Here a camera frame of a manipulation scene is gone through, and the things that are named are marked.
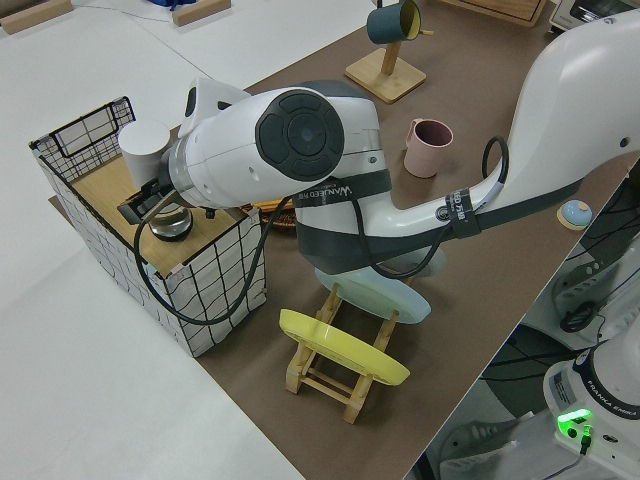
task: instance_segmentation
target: white table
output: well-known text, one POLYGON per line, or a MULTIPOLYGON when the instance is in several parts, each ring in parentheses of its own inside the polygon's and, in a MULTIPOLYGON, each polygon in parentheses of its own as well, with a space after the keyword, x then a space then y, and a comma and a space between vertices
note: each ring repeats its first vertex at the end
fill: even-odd
POLYGON ((27 143, 122 95, 138 118, 175 126, 195 76, 246 87, 359 28, 372 6, 236 0, 178 29, 146 1, 76 3, 0 31, 2 477, 299 478, 103 272, 49 205, 27 143))

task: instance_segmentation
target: pink cup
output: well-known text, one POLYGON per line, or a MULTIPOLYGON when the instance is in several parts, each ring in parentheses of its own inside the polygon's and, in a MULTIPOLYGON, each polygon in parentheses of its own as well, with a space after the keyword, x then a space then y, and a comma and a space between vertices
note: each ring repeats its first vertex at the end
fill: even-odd
POLYGON ((445 149, 453 141, 451 129, 437 120, 416 118, 407 134, 404 167, 416 177, 429 178, 438 173, 445 149))

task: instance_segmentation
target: brown table mat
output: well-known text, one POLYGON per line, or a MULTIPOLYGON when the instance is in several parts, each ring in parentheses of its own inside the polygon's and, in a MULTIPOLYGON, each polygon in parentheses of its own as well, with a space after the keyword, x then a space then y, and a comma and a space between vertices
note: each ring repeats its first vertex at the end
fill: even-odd
MULTIPOLYGON (((527 29, 431 0, 418 3, 423 28, 435 35, 404 43, 400 57, 426 72, 427 80, 393 105, 376 100, 392 194, 401 208, 481 180, 485 143, 496 134, 508 136, 525 75, 553 38, 546 34, 552 6, 538 26, 527 29), (449 161, 433 180, 417 179, 402 168, 404 138, 416 117, 439 119, 454 132, 449 161)), ((315 28, 331 25, 312 25, 309 35, 315 28)), ((344 68, 375 48, 361 29, 250 91, 317 79, 347 81, 344 68)), ((626 158, 598 169, 576 197, 597 212, 633 163, 626 158)), ((296 344, 279 330, 279 310, 314 315, 327 295, 298 254, 295 235, 271 235, 267 303, 199 361, 306 478, 399 479, 579 238, 549 209, 444 244, 447 269, 414 283, 433 313, 419 325, 398 325, 387 350, 411 375, 399 387, 374 384, 355 425, 342 420, 343 405, 329 397, 305 386, 297 396, 284 388, 296 344)), ((336 325, 365 336, 379 327, 349 306, 336 325)))

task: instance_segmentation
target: cable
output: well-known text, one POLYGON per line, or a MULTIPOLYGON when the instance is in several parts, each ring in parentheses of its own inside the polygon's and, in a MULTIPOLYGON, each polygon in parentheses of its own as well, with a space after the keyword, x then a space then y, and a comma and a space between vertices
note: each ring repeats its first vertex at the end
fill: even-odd
POLYGON ((242 286, 242 290, 238 295, 238 298, 236 298, 236 300, 231 304, 227 312, 222 314, 221 316, 212 318, 210 320, 196 320, 195 318, 188 317, 182 312, 179 312, 173 307, 173 305, 168 303, 164 298, 160 296, 160 294, 156 291, 155 287, 149 280, 147 273, 144 271, 144 265, 143 265, 144 260, 142 258, 142 255, 140 254, 140 237, 142 236, 142 231, 144 230, 145 225, 147 225, 149 221, 153 219, 153 217, 157 214, 157 212, 159 212, 167 204, 171 203, 175 196, 177 196, 177 192, 175 190, 172 190, 165 198, 163 198, 163 200, 160 203, 158 203, 158 205, 156 205, 144 217, 142 222, 136 228, 136 232, 133 237, 133 255, 136 262, 136 268, 138 269, 138 272, 140 273, 140 277, 142 278, 142 281, 149 289, 149 292, 151 293, 151 295, 153 295, 153 297, 158 301, 158 303, 160 303, 160 305, 162 305, 165 309, 167 309, 171 314, 175 315, 180 320, 183 320, 187 323, 191 323, 193 325, 202 325, 202 326, 216 325, 220 322, 223 322, 231 318, 231 315, 233 315, 233 313, 238 309, 238 307, 240 307, 240 305, 244 303, 244 297, 246 296, 247 292, 249 291, 249 288, 251 287, 251 281, 253 280, 253 276, 255 275, 256 270, 258 268, 258 262, 260 261, 260 254, 264 249, 264 244, 267 240, 267 235, 269 234, 269 231, 271 230, 271 227, 275 222, 276 218, 278 218, 278 216, 280 215, 280 212, 282 212, 282 210, 284 209, 285 205, 287 204, 287 202, 291 197, 284 197, 280 201, 276 209, 271 214, 271 217, 269 218, 269 222, 264 227, 264 230, 262 231, 262 235, 260 235, 260 240, 258 240, 258 245, 256 246, 255 253, 253 254, 253 260, 251 262, 251 266, 249 267, 247 277, 245 279, 244 285, 242 286))
POLYGON ((520 380, 529 380, 530 378, 544 377, 546 374, 547 372, 533 373, 531 375, 524 375, 522 377, 511 377, 511 378, 480 377, 479 380, 484 380, 485 382, 519 382, 520 380))
POLYGON ((618 233, 620 230, 624 230, 625 228, 633 228, 634 226, 637 226, 637 225, 629 225, 629 224, 637 220, 638 218, 640 218, 640 213, 638 213, 633 218, 631 218, 631 220, 627 220, 625 223, 620 225, 618 228, 615 228, 614 230, 610 230, 608 232, 601 233, 600 235, 595 235, 593 237, 589 235, 585 235, 585 238, 588 238, 589 240, 598 240, 599 238, 602 238, 602 237, 610 237, 614 233, 618 233))
POLYGON ((626 279, 624 279, 622 282, 620 282, 620 284, 618 284, 618 286, 616 288, 614 288, 613 290, 611 290, 609 293, 607 293, 604 297, 602 297, 602 299, 597 303, 598 305, 601 305, 598 308, 598 311, 600 311, 605 305, 606 305, 606 301, 609 299, 609 297, 611 295, 613 295, 614 293, 616 293, 619 289, 621 289, 629 280, 631 280, 633 277, 635 277, 638 272, 640 272, 640 267, 636 268, 633 273, 631 273, 631 275, 629 275, 626 279))
POLYGON ((162 20, 162 19, 159 19, 159 18, 151 18, 151 17, 143 17, 141 15, 136 15, 135 13, 125 12, 124 10, 120 10, 119 8, 98 7, 96 5, 76 5, 76 4, 73 4, 73 8, 97 8, 97 9, 100 9, 100 10, 112 10, 114 12, 124 13, 125 15, 130 15, 130 16, 135 17, 135 18, 140 18, 142 20, 152 20, 154 22, 169 23, 169 20, 162 20))
POLYGON ((498 180, 496 181, 496 183, 493 184, 484 198, 480 200, 480 202, 478 202, 478 204, 474 207, 474 213, 478 213, 484 208, 485 205, 496 198, 502 191, 502 188, 507 181, 507 175, 509 173, 509 146, 507 145, 506 140, 498 135, 489 140, 487 142, 487 145, 484 147, 484 152, 482 153, 482 177, 487 178, 489 176, 487 172, 487 162, 489 160, 489 152, 491 151, 491 147, 493 147, 495 143, 498 143, 498 145, 500 145, 500 152, 502 154, 500 160, 500 174, 498 175, 498 180))
POLYGON ((491 147, 493 147, 494 143, 498 143, 500 145, 500 151, 502 153, 498 182, 504 185, 504 182, 507 181, 507 174, 509 173, 509 146, 507 145, 506 140, 499 135, 496 135, 489 140, 487 145, 484 147, 484 152, 482 153, 482 178, 487 178, 489 176, 487 172, 487 162, 489 160, 489 152, 491 152, 491 147))
POLYGON ((552 473, 551 475, 547 475, 542 480, 551 480, 552 478, 556 478, 558 475, 562 475, 567 470, 571 470, 572 468, 574 468, 576 465, 578 465, 582 461, 584 456, 587 454, 587 450, 589 450, 590 446, 591 446, 591 426, 585 425, 584 431, 582 433, 582 438, 580 439, 580 454, 578 455, 578 458, 576 459, 576 461, 567 465, 566 467, 562 467, 560 470, 552 473))
POLYGON ((603 233, 601 235, 597 235, 595 237, 588 237, 587 235, 585 235, 585 238, 588 238, 589 240, 597 240, 597 239, 599 239, 599 240, 597 240, 596 242, 594 242, 591 245, 589 245, 589 247, 585 248, 584 251, 582 251, 580 253, 577 253, 575 255, 572 255, 571 257, 567 257, 565 259, 565 262, 568 262, 569 260, 573 260, 575 258, 581 257, 582 255, 587 253, 589 250, 591 250, 592 248, 594 248, 597 245, 600 245, 602 242, 608 240, 609 238, 611 238, 612 235, 618 233, 621 230, 626 230, 627 228, 633 228, 633 227, 636 227, 636 226, 640 226, 640 225, 629 225, 631 222, 637 220, 639 217, 640 217, 640 214, 636 215, 631 220, 627 221, 626 223, 623 223, 620 227, 618 227, 615 230, 612 230, 610 232, 606 232, 606 233, 603 233))
POLYGON ((537 355, 527 355, 526 357, 512 358, 511 360, 500 360, 498 362, 491 362, 489 367, 502 367, 504 365, 512 365, 514 363, 521 363, 526 361, 532 361, 539 358, 558 358, 558 357, 574 357, 582 353, 583 350, 573 350, 569 352, 558 353, 540 353, 537 355))
POLYGON ((564 472, 566 472, 567 470, 570 470, 573 467, 575 467, 576 465, 578 465, 582 461, 583 458, 584 458, 583 455, 578 456, 578 458, 576 459, 575 462, 573 462, 570 465, 567 465, 566 467, 561 468, 560 470, 558 470, 555 473, 552 473, 551 475, 548 475, 548 476, 544 477, 542 480, 551 480, 552 478, 556 478, 558 475, 561 475, 564 472))
MULTIPOLYGON (((485 195, 484 198, 479 202, 479 204, 474 208, 474 213, 478 212, 487 203, 493 200, 498 195, 498 193, 500 193, 500 190, 502 190, 502 187, 504 186, 504 182, 506 181, 507 175, 509 173, 509 147, 504 138, 500 136, 495 136, 491 138, 491 140, 489 140, 489 142, 487 142, 487 145, 485 146, 485 149, 482 155, 482 174, 486 178, 487 160, 489 157, 489 152, 491 151, 491 147, 495 143, 498 143, 500 145, 500 149, 502 151, 500 174, 498 176, 498 180, 493 185, 493 187, 489 190, 487 195, 485 195)), ((335 178, 335 181, 338 182, 343 187, 346 186, 344 181, 341 178, 335 178)), ((429 248, 429 251, 417 266, 415 266, 413 269, 406 272, 394 273, 380 267, 377 264, 377 262, 374 260, 373 254, 371 253, 371 248, 369 246, 369 240, 367 239, 367 234, 364 228, 364 217, 362 215, 362 209, 360 208, 360 203, 358 202, 358 199, 353 195, 350 189, 347 189, 347 198, 351 202, 351 205, 353 205, 353 210, 356 215, 356 225, 358 227, 358 240, 360 241, 360 246, 367 257, 367 262, 369 263, 369 266, 377 274, 382 275, 383 277, 389 278, 391 280, 406 280, 407 278, 413 277, 418 273, 420 273, 420 271, 422 271, 429 264, 433 256, 436 254, 438 247, 444 241, 446 236, 451 231, 453 231, 453 226, 449 221, 446 225, 441 227, 440 233, 431 244, 431 248, 429 248)))
POLYGON ((531 358, 528 353, 526 353, 520 347, 516 346, 515 343, 507 342, 507 345, 509 345, 511 348, 513 348, 516 352, 519 352, 520 354, 522 354, 522 356, 527 360, 531 360, 532 362, 539 363, 540 365, 544 365, 545 367, 550 367, 551 366, 550 363, 543 362, 542 360, 538 360, 537 358, 531 358))

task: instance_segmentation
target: black cable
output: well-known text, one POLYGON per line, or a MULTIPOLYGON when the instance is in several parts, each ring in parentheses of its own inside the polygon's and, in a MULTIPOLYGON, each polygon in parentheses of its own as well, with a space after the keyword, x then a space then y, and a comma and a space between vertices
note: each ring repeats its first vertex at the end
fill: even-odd
POLYGON ((527 362, 539 358, 574 357, 580 353, 582 353, 582 350, 558 353, 540 353, 536 355, 527 355, 526 357, 512 358, 511 360, 500 360, 498 362, 491 362, 489 364, 489 367, 502 367, 504 365, 512 365, 514 363, 527 362))
POLYGON ((576 465, 578 465, 582 461, 584 456, 587 454, 587 450, 589 450, 590 446, 591 446, 591 427, 587 425, 585 426, 584 433, 582 434, 582 438, 580 439, 580 454, 578 455, 578 458, 576 459, 576 461, 567 465, 566 467, 562 467, 560 470, 552 473, 551 475, 547 475, 542 480, 551 480, 552 478, 556 478, 558 475, 562 475, 567 470, 571 470, 572 468, 574 468, 576 465))
POLYGON ((634 226, 637 225, 629 225, 631 222, 637 220, 638 218, 640 218, 640 213, 638 213, 636 216, 634 216, 631 220, 627 220, 625 223, 623 223, 622 225, 620 225, 619 227, 610 230, 608 232, 604 232, 601 233, 599 235, 595 235, 595 236, 589 236, 589 235, 585 235, 585 238, 588 238, 589 240, 598 240, 599 238, 602 237, 610 237, 611 235, 613 235, 614 233, 618 233, 620 230, 624 230, 625 228, 632 228, 634 226))
POLYGON ((581 257, 581 256, 582 256, 582 255, 584 255, 585 253, 589 252, 589 251, 590 251, 592 248, 594 248, 595 246, 600 245, 600 244, 601 244, 602 242, 604 242, 605 240, 608 240, 608 239, 611 237, 611 235, 609 235, 609 236, 607 236, 607 237, 604 237, 604 238, 601 238, 601 239, 600 239, 600 240, 598 240, 597 242, 592 243, 591 245, 589 245, 589 247, 588 247, 588 248, 585 248, 582 252, 577 253, 577 254, 575 254, 575 255, 572 255, 571 257, 567 257, 567 258, 565 259, 565 262, 568 262, 569 260, 573 260, 573 259, 575 259, 575 258, 581 257))
POLYGON ((634 205, 633 207, 620 208, 618 210, 607 210, 607 211, 602 212, 602 213, 604 215, 615 215, 616 213, 633 212, 635 210, 638 210, 638 208, 640 208, 640 203, 634 205))
POLYGON ((602 338, 602 327, 604 327, 604 324, 607 321, 607 317, 605 317, 601 313, 597 314, 596 317, 602 318, 602 322, 600 322, 600 326, 598 327, 598 332, 596 333, 596 344, 594 345, 594 347, 598 347, 602 343, 600 341, 600 339, 602 338))
POLYGON ((529 380, 530 378, 544 377, 546 374, 547 372, 542 372, 542 373, 534 373, 531 375, 525 375, 523 377, 511 377, 511 378, 480 377, 479 380, 484 380, 485 382, 519 382, 520 380, 529 380))
POLYGON ((482 153, 482 178, 487 178, 489 176, 489 173, 487 171, 487 162, 489 160, 489 152, 491 152, 491 147, 493 147, 495 143, 498 143, 498 145, 500 145, 500 152, 502 153, 498 182, 504 185, 504 182, 507 181, 507 174, 509 173, 509 146, 507 145, 507 141, 499 135, 496 135, 491 140, 489 140, 487 142, 487 145, 484 147, 484 152, 482 153))
POLYGON ((604 305, 606 305, 605 302, 608 300, 608 298, 611 295, 613 295, 618 290, 620 290, 629 280, 635 277, 638 274, 638 272, 640 272, 640 267, 636 268, 627 278, 625 278, 622 282, 620 282, 616 288, 614 288, 609 293, 607 293, 604 297, 602 297, 602 299, 598 302, 598 305, 602 305, 600 308, 598 308, 598 311, 600 311, 600 309, 602 309, 604 305))
MULTIPOLYGON (((500 136, 495 136, 491 138, 491 140, 489 140, 487 142, 487 145, 485 146, 485 149, 482 155, 482 174, 485 178, 487 177, 486 175, 487 160, 489 157, 489 152, 491 151, 491 147, 495 143, 498 143, 500 145, 500 150, 502 153, 502 160, 500 163, 500 175, 498 176, 497 181, 498 183, 502 183, 504 185, 505 181, 507 180, 507 175, 509 173, 509 147, 507 145, 506 140, 500 136)), ((341 186, 346 186, 342 179, 335 178, 335 180, 339 184, 341 184, 341 186)), ((369 266, 373 269, 373 271, 375 271, 379 275, 382 275, 385 278, 389 278, 391 280, 406 280, 407 278, 413 277, 418 273, 420 273, 433 259, 433 256, 436 254, 438 247, 444 241, 446 236, 451 231, 453 231, 453 226, 451 222, 448 222, 446 225, 441 227, 440 233, 431 244, 431 248, 429 248, 429 251, 427 252, 425 257, 416 267, 414 267, 413 269, 407 272, 400 272, 400 273, 391 272, 389 270, 386 270, 380 267, 378 263, 374 260, 373 254, 371 253, 371 248, 369 247, 369 240, 367 239, 367 235, 364 229, 364 218, 362 215, 362 209, 360 208, 360 203, 358 202, 358 199, 355 198, 355 196, 353 195, 350 189, 348 189, 347 192, 348 192, 347 198, 351 202, 351 205, 353 205, 353 210, 356 215, 356 224, 358 227, 358 239, 360 241, 360 246, 367 257, 367 262, 369 263, 369 266)))
POLYGON ((583 457, 584 457, 584 455, 579 455, 575 462, 573 462, 570 465, 567 465, 566 467, 561 468, 560 470, 558 470, 557 472, 552 473, 551 475, 548 475, 548 476, 544 477, 542 480, 551 480, 552 478, 556 478, 558 475, 561 475, 564 472, 566 472, 567 470, 569 470, 569 469, 575 467, 576 465, 578 465, 582 461, 583 457))
POLYGON ((539 363, 540 365, 544 365, 545 367, 550 367, 551 366, 550 363, 543 362, 542 360, 539 360, 537 358, 531 358, 528 353, 526 353, 524 350, 522 350, 520 347, 518 347, 515 343, 507 342, 507 345, 509 345, 511 348, 513 348, 516 352, 519 352, 527 360, 531 360, 532 362, 539 363))
POLYGON ((278 218, 278 216, 280 215, 280 212, 282 212, 282 210, 284 209, 286 203, 289 201, 290 198, 291 197, 284 197, 280 201, 276 209, 273 211, 273 213, 271 214, 271 217, 269 218, 269 222, 264 227, 264 230, 262 231, 262 235, 260 235, 260 240, 258 240, 258 245, 256 246, 255 253, 253 254, 253 260, 251 262, 251 266, 249 267, 249 271, 247 273, 247 277, 245 279, 244 285, 242 286, 242 290, 240 291, 238 298, 234 300, 234 302, 231 304, 227 312, 222 314, 221 316, 212 318, 210 320, 196 320, 195 318, 188 317, 185 314, 176 310, 173 307, 173 305, 168 303, 156 291, 155 287, 149 280, 147 273, 144 271, 144 265, 143 265, 144 260, 142 258, 142 255, 140 254, 140 237, 142 236, 142 231, 144 230, 144 227, 147 225, 147 223, 149 223, 148 219, 142 220, 142 222, 136 228, 136 232, 133 237, 133 255, 135 258, 136 267, 138 269, 138 272, 140 273, 140 277, 142 278, 142 281, 149 289, 149 292, 151 293, 151 295, 153 295, 153 297, 158 301, 158 303, 160 303, 160 305, 162 305, 172 315, 175 315, 180 320, 183 320, 187 323, 191 323, 193 325, 202 325, 202 326, 216 325, 220 322, 228 320, 229 318, 231 318, 231 315, 233 315, 234 312, 238 309, 238 307, 240 307, 240 305, 244 303, 244 297, 249 291, 249 288, 251 288, 251 281, 253 280, 253 276, 255 275, 256 270, 258 268, 258 262, 260 261, 260 254, 264 249, 264 244, 267 240, 267 235, 269 234, 269 231, 271 230, 273 223, 278 218))

